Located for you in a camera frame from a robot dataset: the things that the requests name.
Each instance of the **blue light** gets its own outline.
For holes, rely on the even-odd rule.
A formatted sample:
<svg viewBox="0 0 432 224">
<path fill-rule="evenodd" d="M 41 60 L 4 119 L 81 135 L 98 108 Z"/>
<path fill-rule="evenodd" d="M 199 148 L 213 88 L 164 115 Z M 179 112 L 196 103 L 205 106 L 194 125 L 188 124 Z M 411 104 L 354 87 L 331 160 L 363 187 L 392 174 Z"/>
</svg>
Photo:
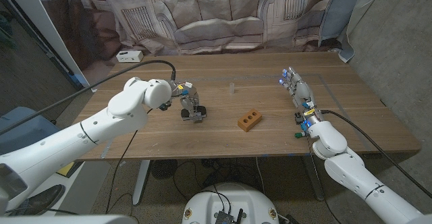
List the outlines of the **blue light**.
<svg viewBox="0 0 432 224">
<path fill-rule="evenodd" d="M 287 75 L 288 75 L 288 71 L 286 69 L 283 69 L 282 76 L 286 78 Z"/>
</svg>

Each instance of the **chair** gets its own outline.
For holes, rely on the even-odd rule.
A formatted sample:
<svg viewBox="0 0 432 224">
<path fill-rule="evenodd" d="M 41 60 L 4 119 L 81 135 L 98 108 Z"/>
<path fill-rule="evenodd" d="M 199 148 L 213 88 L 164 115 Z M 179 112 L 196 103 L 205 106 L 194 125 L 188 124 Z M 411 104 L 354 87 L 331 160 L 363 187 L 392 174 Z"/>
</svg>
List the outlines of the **chair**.
<svg viewBox="0 0 432 224">
<path fill-rule="evenodd" d="M 297 22 L 294 46 L 311 40 L 321 42 L 337 38 L 350 21 L 357 0 L 307 0 L 302 16 Z"/>
</svg>

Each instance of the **robotic hand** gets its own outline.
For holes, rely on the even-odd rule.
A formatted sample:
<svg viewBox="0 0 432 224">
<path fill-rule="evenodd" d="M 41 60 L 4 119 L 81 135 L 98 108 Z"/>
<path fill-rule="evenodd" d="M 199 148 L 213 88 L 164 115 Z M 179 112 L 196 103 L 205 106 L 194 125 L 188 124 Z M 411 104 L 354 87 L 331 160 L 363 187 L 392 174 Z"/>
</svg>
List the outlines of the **robotic hand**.
<svg viewBox="0 0 432 224">
<path fill-rule="evenodd" d="M 348 147 L 345 137 L 324 120 L 312 90 L 300 75 L 289 67 L 282 71 L 282 76 L 279 83 L 290 92 L 300 111 L 295 114 L 295 120 L 303 133 L 296 137 L 309 135 L 317 139 L 312 148 L 325 160 L 329 176 L 360 196 L 384 222 L 408 223 L 417 219 L 421 223 L 423 214 L 369 172 L 360 156 Z"/>
<path fill-rule="evenodd" d="M 182 119 L 192 120 L 193 122 L 201 122 L 207 116 L 207 110 L 204 106 L 200 106 L 200 99 L 196 88 L 189 82 L 174 82 L 170 81 L 171 100 L 161 105 L 161 110 L 167 110 L 171 106 L 171 102 L 175 97 L 180 97 L 180 103 L 183 106 Z"/>
<path fill-rule="evenodd" d="M 199 106 L 195 87 L 180 86 L 172 81 L 131 78 L 123 91 L 108 102 L 108 107 L 95 115 L 30 146 L 1 155 L 0 206 L 5 197 L 6 210 L 16 208 L 62 167 L 106 140 L 144 127 L 148 115 L 142 104 L 166 110 L 172 98 L 180 96 L 188 111 L 187 119 L 202 120 L 205 108 Z"/>
<path fill-rule="evenodd" d="M 314 153 L 323 160 L 348 153 L 364 166 L 363 160 L 348 147 L 345 137 L 330 122 L 324 120 L 309 85 L 291 67 L 282 72 L 283 79 L 279 83 L 290 92 L 294 105 L 301 112 L 295 114 L 296 123 L 303 130 L 301 136 L 308 134 L 311 138 L 318 138 L 312 145 Z"/>
</svg>

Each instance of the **small object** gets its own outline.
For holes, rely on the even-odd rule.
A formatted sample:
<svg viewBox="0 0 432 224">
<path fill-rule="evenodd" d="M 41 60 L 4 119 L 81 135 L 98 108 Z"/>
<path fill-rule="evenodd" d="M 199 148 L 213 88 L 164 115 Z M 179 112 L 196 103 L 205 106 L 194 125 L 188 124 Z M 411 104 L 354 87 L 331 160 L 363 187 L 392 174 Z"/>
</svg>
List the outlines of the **small object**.
<svg viewBox="0 0 432 224">
<path fill-rule="evenodd" d="M 296 120 L 296 124 L 301 124 L 304 122 L 303 116 L 300 113 L 295 113 L 294 118 Z"/>
<path fill-rule="evenodd" d="M 305 134 L 304 132 L 299 132 L 299 133 L 295 133 L 294 136 L 295 136 L 296 138 L 301 138 L 301 137 L 305 137 L 306 134 Z"/>
<path fill-rule="evenodd" d="M 196 106 L 194 108 L 195 115 L 190 115 L 187 109 L 182 109 L 181 116 L 183 120 L 193 120 L 200 122 L 203 118 L 207 117 L 207 110 L 204 106 Z"/>
<path fill-rule="evenodd" d="M 251 109 L 247 114 L 243 115 L 243 117 L 239 118 L 237 121 L 238 127 L 242 128 L 245 132 L 248 132 L 252 127 L 254 127 L 258 122 L 260 122 L 263 118 L 260 112 L 256 109 Z"/>
<path fill-rule="evenodd" d="M 140 62 L 144 55 L 142 51 L 120 51 L 116 57 L 119 62 Z"/>
<path fill-rule="evenodd" d="M 231 83 L 229 83 L 229 93 L 230 94 L 234 94 L 234 83 L 233 82 L 231 82 Z"/>
<path fill-rule="evenodd" d="M 238 211 L 236 224 L 240 224 L 240 222 L 242 221 L 242 216 L 243 216 L 243 209 L 240 208 L 240 210 Z"/>
<path fill-rule="evenodd" d="M 189 219 L 192 216 L 192 210 L 189 208 L 184 211 L 184 218 Z"/>
<path fill-rule="evenodd" d="M 233 223 L 233 219 L 233 216 L 225 212 L 219 211 L 219 213 L 217 213 L 216 224 Z"/>
<path fill-rule="evenodd" d="M 269 216 L 270 216 L 272 219 L 274 219 L 274 218 L 277 217 L 277 212 L 276 212 L 276 210 L 275 210 L 274 208 L 270 208 L 270 209 L 269 209 Z"/>
</svg>

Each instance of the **orange brick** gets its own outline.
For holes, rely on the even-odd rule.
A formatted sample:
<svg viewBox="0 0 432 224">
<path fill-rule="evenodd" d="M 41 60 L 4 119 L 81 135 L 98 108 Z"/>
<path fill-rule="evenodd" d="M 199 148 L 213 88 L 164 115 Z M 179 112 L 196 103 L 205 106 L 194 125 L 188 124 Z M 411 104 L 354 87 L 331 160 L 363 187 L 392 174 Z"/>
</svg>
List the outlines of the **orange brick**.
<svg viewBox="0 0 432 224">
<path fill-rule="evenodd" d="M 254 127 L 258 122 L 261 121 L 263 115 L 255 109 L 251 109 L 243 117 L 239 118 L 237 121 L 238 127 L 242 128 L 245 132 L 248 132 L 252 127 Z"/>
</svg>

